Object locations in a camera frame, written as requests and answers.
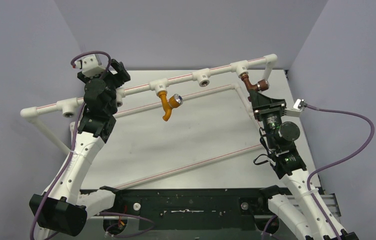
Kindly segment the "red-brown water faucet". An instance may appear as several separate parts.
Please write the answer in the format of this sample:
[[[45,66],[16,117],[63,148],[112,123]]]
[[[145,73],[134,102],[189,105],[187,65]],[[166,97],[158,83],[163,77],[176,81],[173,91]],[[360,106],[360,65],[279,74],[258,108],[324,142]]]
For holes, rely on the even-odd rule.
[[[255,91],[255,92],[263,92],[269,89],[269,82],[268,80],[260,80],[255,84],[252,84],[249,80],[249,75],[247,73],[243,73],[239,76],[241,81],[244,83],[246,89]]]

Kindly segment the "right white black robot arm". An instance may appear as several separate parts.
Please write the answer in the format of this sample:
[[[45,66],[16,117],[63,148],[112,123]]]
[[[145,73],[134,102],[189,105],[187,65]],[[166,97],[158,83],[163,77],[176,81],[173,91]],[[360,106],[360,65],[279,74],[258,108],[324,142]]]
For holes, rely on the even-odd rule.
[[[299,240],[356,240],[357,235],[336,220],[318,189],[311,184],[307,166],[295,145],[300,129],[297,124],[282,120],[286,101],[255,90],[249,90],[249,99],[254,118],[263,124],[260,140],[270,165],[298,205],[291,204],[274,185],[262,190],[262,196],[257,199],[258,209],[265,214],[274,213]]]

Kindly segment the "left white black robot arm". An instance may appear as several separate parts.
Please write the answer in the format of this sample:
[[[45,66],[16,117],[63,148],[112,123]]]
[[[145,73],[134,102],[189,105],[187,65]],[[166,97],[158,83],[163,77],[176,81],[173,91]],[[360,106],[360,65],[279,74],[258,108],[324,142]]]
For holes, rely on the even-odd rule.
[[[124,201],[112,187],[81,194],[81,185],[93,160],[106,144],[121,106],[117,89],[130,81],[122,62],[109,59],[103,67],[94,55],[77,58],[72,65],[81,69],[78,79],[85,84],[83,104],[73,128],[72,146],[66,160],[42,194],[34,194],[29,206],[34,226],[77,236],[86,221],[103,210],[119,214]]]

